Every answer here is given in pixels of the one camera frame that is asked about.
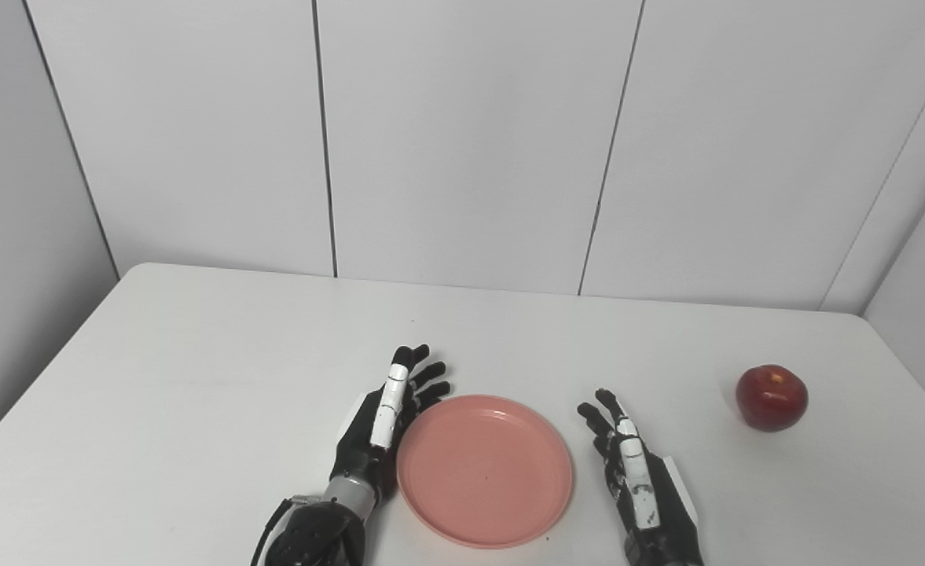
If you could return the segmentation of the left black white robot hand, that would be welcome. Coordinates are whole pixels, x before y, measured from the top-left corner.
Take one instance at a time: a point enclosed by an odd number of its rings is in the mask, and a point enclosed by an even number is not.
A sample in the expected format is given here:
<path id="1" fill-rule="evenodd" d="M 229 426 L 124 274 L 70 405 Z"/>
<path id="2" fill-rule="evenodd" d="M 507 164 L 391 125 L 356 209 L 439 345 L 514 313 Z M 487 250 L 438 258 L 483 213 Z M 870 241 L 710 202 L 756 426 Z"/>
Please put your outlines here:
<path id="1" fill-rule="evenodd" d="M 376 503 L 396 487 L 398 445 L 408 427 L 451 391 L 444 362 L 426 363 L 429 345 L 401 345 L 383 386 L 365 395 L 336 445 L 330 479 L 360 480 Z"/>

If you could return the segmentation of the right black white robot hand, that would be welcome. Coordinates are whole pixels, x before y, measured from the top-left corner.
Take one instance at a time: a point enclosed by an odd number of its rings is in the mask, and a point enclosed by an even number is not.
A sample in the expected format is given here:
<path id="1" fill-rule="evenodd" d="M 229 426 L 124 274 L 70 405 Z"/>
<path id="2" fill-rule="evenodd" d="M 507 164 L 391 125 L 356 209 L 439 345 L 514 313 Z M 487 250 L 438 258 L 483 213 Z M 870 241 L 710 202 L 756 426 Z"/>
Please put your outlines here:
<path id="1" fill-rule="evenodd" d="M 695 509 L 669 458 L 653 454 L 613 391 L 600 388 L 580 415 L 604 463 L 604 480 L 625 530 L 629 565 L 703 565 Z"/>

